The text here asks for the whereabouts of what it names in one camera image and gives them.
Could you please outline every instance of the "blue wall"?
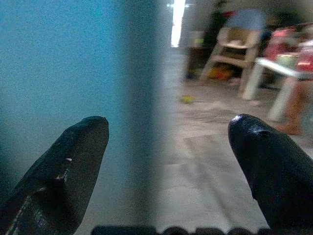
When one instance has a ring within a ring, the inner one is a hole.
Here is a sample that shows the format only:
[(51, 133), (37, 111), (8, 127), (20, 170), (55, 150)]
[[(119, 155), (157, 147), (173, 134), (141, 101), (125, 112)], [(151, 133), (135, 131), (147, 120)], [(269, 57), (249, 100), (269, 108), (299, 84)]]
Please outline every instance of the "blue wall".
[(105, 116), (110, 141), (82, 234), (142, 221), (162, 46), (154, 1), (90, 2), (0, 3), (0, 205), (68, 126)]

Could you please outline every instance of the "tiled floor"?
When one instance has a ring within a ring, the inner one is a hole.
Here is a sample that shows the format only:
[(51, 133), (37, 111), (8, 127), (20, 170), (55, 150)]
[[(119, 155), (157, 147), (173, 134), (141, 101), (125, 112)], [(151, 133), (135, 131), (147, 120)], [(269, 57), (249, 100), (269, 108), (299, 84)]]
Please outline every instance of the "tiled floor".
[[(159, 164), (160, 174), (152, 205), (151, 224), (158, 231), (169, 226), (217, 227), (227, 232), (244, 227), (252, 232), (267, 227), (228, 143), (227, 126), (239, 113), (266, 121), (276, 91), (261, 90), (260, 106), (237, 98), (237, 86), (208, 81), (184, 82), (186, 56), (171, 55), (165, 73), (167, 100), (172, 120), (166, 154)], [(183, 94), (196, 102), (180, 102)], [(309, 154), (312, 143), (304, 137), (294, 140)]]

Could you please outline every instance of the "plastic chair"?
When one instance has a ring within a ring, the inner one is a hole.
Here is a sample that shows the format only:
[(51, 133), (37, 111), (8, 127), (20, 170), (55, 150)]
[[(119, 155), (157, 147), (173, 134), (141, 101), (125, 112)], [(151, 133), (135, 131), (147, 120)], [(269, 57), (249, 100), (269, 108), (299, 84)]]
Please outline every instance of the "plastic chair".
[(206, 80), (216, 62), (235, 65), (243, 69), (239, 88), (242, 92), (258, 54), (265, 22), (265, 14), (258, 9), (240, 10), (232, 16), (220, 30), (218, 42), (204, 66), (200, 80)]

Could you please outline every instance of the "beige chair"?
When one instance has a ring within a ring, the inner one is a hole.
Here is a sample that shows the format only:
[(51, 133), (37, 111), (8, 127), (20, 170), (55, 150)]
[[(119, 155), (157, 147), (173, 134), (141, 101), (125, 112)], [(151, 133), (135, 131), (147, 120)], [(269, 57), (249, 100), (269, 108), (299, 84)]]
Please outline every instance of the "beige chair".
[(207, 79), (216, 62), (235, 65), (243, 69), (239, 88), (241, 95), (258, 55), (260, 33), (259, 30), (223, 27), (218, 34), (218, 42), (201, 73), (200, 80)]

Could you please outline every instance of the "white table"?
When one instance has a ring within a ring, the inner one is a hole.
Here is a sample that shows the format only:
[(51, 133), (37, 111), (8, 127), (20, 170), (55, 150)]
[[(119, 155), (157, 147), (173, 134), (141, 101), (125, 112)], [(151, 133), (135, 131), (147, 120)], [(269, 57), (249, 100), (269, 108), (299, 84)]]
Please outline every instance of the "white table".
[(312, 79), (313, 72), (299, 72), (297, 70), (292, 70), (290, 68), (281, 66), (266, 58), (256, 58), (251, 76), (242, 96), (243, 99), (253, 100), (255, 98), (257, 89), (262, 81), (262, 73), (264, 68), (290, 77), (289, 79), (285, 80), (285, 83), (267, 116), (267, 119), (271, 121), (281, 121), (285, 111), (286, 102), (296, 82), (298, 79)]

